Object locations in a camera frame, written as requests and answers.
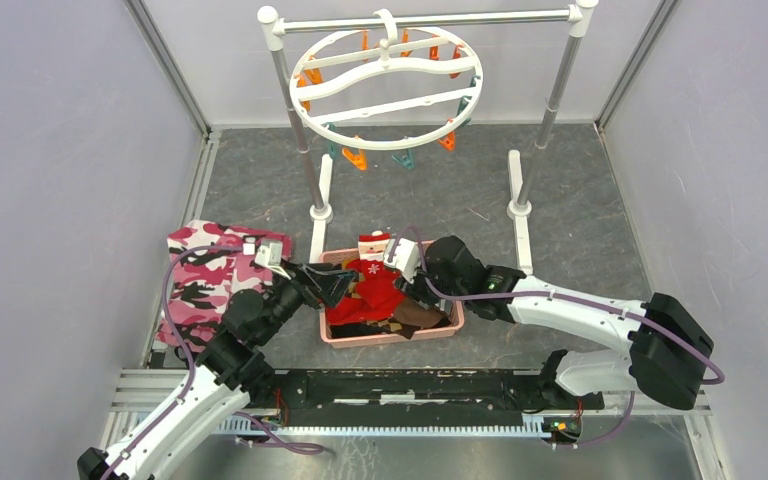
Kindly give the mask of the white round clip hanger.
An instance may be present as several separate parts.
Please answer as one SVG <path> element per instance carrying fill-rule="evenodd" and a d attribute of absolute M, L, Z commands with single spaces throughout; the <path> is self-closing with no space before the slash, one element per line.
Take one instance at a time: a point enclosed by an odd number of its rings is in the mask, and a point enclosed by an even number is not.
<path fill-rule="evenodd" d="M 304 126 L 338 152 L 367 152 L 437 143 L 470 122 L 484 71 L 469 45 L 438 27 L 391 25 L 371 37 L 338 31 L 299 59 L 288 91 Z"/>

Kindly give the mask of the orange clip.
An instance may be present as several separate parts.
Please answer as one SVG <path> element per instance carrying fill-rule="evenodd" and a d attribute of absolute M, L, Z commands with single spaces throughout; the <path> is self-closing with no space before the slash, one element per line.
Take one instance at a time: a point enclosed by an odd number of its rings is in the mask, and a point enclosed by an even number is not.
<path fill-rule="evenodd" d="M 446 151 L 453 152 L 456 149 L 456 130 L 454 127 L 451 131 L 437 140 L 437 143 Z"/>
<path fill-rule="evenodd" d="M 368 169 L 366 152 L 361 148 L 354 148 L 350 145 L 340 147 L 341 156 L 359 171 Z"/>

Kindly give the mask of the orange right front clip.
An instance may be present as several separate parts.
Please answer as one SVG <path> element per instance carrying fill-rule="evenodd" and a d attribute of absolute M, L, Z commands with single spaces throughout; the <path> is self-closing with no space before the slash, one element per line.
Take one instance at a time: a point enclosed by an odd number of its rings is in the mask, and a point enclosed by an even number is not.
<path fill-rule="evenodd" d="M 453 152 L 456 149 L 456 130 L 454 127 L 451 131 L 437 140 L 437 143 L 446 151 Z"/>

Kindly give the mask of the white metal drying rack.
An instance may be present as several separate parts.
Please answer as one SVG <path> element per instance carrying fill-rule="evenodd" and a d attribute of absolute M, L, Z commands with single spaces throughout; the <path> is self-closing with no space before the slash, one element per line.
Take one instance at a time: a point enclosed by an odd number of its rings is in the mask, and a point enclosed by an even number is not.
<path fill-rule="evenodd" d="M 292 21 L 274 7 L 257 20 L 272 56 L 312 197 L 310 256 L 324 252 L 333 219 L 333 169 L 345 159 L 358 169 L 371 152 L 389 152 L 404 165 L 428 144 L 452 149 L 489 90 L 478 52 L 460 26 L 561 23 L 566 44 L 537 137 L 525 152 L 508 154 L 517 263 L 533 268 L 529 199 L 538 161 L 556 123 L 579 47 L 596 3 L 554 9 L 398 16 L 386 9 L 362 18 Z"/>

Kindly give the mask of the brown sock in basket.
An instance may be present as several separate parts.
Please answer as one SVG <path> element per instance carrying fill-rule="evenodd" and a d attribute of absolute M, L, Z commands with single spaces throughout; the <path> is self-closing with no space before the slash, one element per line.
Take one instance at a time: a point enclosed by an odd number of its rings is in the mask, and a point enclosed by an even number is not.
<path fill-rule="evenodd" d="M 426 309 L 407 297 L 401 301 L 386 321 L 380 323 L 385 332 L 408 340 L 411 340 L 419 331 L 440 329 L 451 325 L 452 320 L 444 311 L 435 308 Z"/>

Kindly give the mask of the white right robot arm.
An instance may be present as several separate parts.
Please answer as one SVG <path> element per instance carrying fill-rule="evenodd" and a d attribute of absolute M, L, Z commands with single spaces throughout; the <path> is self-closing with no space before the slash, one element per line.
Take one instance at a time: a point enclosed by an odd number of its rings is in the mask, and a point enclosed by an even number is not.
<path fill-rule="evenodd" d="M 689 411 L 702 387 L 725 380 L 711 360 L 712 338 L 670 295 L 622 300 L 560 287 L 521 269 L 485 265 L 457 236 L 428 245 L 396 237 L 383 260 L 401 274 L 404 292 L 421 303 L 459 302 L 485 320 L 554 329 L 601 345 L 599 351 L 550 356 L 537 392 L 551 408 L 589 394 L 639 391 Z"/>

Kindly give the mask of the argyle patterned sock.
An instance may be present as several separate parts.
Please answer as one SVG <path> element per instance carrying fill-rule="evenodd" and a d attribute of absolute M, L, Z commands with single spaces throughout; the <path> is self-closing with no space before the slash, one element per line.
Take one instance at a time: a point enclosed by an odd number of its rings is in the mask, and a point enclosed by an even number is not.
<path fill-rule="evenodd" d="M 395 286 L 400 275 L 379 261 L 351 260 L 342 264 L 358 273 L 348 292 L 334 308 L 325 311 L 333 338 L 396 334 L 411 339 L 419 327 L 399 321 L 396 308 L 406 299 Z"/>

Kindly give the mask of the red santa sock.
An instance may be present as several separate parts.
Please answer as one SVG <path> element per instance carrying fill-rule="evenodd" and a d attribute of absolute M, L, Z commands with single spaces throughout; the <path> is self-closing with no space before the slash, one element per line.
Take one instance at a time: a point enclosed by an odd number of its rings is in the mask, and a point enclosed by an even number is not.
<path fill-rule="evenodd" d="M 359 278 L 336 308 L 325 311 L 329 326 L 387 320 L 405 298 L 395 285 L 400 274 L 382 262 L 390 238 L 380 230 L 360 235 L 355 252 L 339 262 L 343 268 L 358 271 Z"/>

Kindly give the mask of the teal front clip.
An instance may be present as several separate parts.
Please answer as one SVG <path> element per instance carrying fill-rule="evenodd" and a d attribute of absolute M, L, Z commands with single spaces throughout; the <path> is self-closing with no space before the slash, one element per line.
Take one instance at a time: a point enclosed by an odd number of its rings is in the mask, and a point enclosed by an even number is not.
<path fill-rule="evenodd" d="M 401 167 L 407 170 L 415 169 L 415 157 L 412 148 L 402 148 L 395 150 L 391 154 L 391 158 Z"/>

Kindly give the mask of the pink camouflage folded garment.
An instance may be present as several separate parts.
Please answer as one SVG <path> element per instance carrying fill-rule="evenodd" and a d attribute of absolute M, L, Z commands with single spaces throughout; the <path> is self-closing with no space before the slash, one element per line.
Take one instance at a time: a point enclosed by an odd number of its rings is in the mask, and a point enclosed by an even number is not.
<path fill-rule="evenodd" d="M 262 291 L 272 280 L 272 272 L 250 267 L 250 257 L 242 253 L 244 242 L 259 243 L 271 238 L 283 242 L 284 260 L 293 251 L 290 236 L 243 226 L 195 219 L 167 237 L 169 256 L 197 246 L 239 246 L 239 251 L 194 252 L 179 261 L 172 273 L 168 307 L 182 341 L 193 353 L 206 347 L 220 326 L 232 294 L 246 289 Z"/>

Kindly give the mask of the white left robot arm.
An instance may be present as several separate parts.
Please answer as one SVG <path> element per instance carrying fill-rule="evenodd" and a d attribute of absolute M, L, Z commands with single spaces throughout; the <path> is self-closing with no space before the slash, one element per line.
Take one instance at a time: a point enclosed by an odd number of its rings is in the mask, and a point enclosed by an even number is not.
<path fill-rule="evenodd" d="M 303 306 L 335 307 L 358 274 L 331 264 L 285 262 L 271 285 L 231 295 L 221 324 L 178 387 L 135 429 L 78 459 L 82 479 L 158 479 L 222 421 L 273 397 L 275 370 L 261 352 Z"/>

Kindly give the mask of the pink plastic basket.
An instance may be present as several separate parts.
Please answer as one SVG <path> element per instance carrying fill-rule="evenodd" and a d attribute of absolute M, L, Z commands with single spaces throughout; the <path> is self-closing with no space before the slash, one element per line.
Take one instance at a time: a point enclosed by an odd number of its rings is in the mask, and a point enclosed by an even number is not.
<path fill-rule="evenodd" d="M 319 314 L 320 336 L 334 348 L 451 337 L 465 323 L 462 304 L 423 306 L 395 286 L 398 274 L 384 267 L 390 235 L 361 235 L 353 249 L 322 253 L 319 260 L 359 273 L 335 308 Z"/>

